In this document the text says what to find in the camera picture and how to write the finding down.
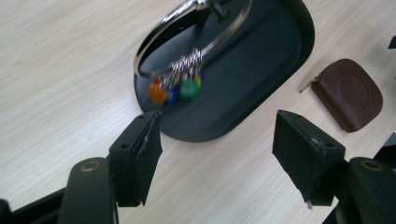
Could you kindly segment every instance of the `brown leather pouch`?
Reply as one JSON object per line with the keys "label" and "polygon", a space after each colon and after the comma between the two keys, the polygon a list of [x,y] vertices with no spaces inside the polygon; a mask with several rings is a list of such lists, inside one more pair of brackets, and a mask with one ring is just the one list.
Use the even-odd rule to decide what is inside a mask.
{"label": "brown leather pouch", "polygon": [[364,69],[349,59],[325,68],[312,80],[312,90],[347,133],[363,128],[382,109],[381,91]]}

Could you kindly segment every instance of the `black tray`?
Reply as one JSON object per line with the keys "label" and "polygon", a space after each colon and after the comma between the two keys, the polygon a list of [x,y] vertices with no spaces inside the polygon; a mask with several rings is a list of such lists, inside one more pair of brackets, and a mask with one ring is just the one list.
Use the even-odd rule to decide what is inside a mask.
{"label": "black tray", "polygon": [[[167,67],[193,48],[202,49],[244,4],[245,0],[228,3],[231,18],[226,22],[218,23],[210,15],[203,26],[160,36],[159,47],[151,50],[142,70]],[[143,112],[163,112],[161,131],[171,137],[187,142],[216,139],[238,125],[306,61],[314,40],[314,25],[301,0],[254,0],[241,28],[205,58],[205,80],[197,98],[156,106],[148,97],[153,79],[134,76],[138,103]]]}

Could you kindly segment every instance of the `light wood surface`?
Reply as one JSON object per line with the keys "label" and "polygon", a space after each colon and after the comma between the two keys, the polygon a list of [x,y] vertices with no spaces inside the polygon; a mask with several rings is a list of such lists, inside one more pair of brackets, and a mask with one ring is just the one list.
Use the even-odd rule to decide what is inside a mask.
{"label": "light wood surface", "polygon": [[[105,157],[141,114],[133,57],[150,28],[182,1],[0,0],[0,198],[12,210],[63,188],[79,161]],[[247,119],[200,144],[162,135],[146,206],[121,208],[120,223],[321,223],[272,155],[276,111],[298,113],[370,157],[396,128],[394,0],[305,0],[316,42],[307,62]],[[318,97],[298,90],[349,58],[384,96],[377,118],[345,133]]]}

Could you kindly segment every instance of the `wooden table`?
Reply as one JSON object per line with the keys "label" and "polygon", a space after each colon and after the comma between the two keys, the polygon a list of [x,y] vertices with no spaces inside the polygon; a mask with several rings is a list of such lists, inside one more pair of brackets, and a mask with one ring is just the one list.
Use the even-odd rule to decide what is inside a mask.
{"label": "wooden table", "polygon": [[[133,57],[150,27],[182,1],[0,1],[0,198],[12,210],[66,185],[79,161],[105,157],[141,114]],[[230,133],[199,144],[162,135],[146,206],[121,208],[120,223],[321,223],[272,155],[278,109],[298,113],[372,158],[396,128],[393,0],[305,0],[316,42],[307,62]],[[349,58],[379,86],[384,106],[345,133],[318,97],[298,90]]]}

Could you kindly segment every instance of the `metal ring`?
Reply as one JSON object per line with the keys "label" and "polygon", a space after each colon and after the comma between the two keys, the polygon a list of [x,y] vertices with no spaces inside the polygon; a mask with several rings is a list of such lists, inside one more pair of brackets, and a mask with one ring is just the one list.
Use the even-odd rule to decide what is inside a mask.
{"label": "metal ring", "polygon": [[[246,0],[244,7],[242,8],[239,15],[235,18],[235,20],[212,42],[210,42],[205,48],[202,50],[198,50],[200,54],[200,63],[202,63],[202,59],[213,49],[224,43],[235,31],[242,25],[245,19],[248,16],[248,13],[251,9],[252,0]],[[134,73],[137,76],[141,77],[161,77],[166,74],[170,74],[173,70],[173,63],[170,63],[169,67],[163,68],[156,71],[144,72],[140,70],[140,65],[142,63],[142,58],[145,55],[145,52],[148,50],[149,46],[157,39],[160,34],[162,34],[171,24],[175,21],[180,20],[184,16],[193,12],[194,10],[200,11],[203,9],[209,8],[208,0],[188,0],[186,3],[182,4],[180,7],[175,9],[168,16],[164,17],[161,22],[148,34],[146,39],[143,41],[136,55],[134,56]]]}

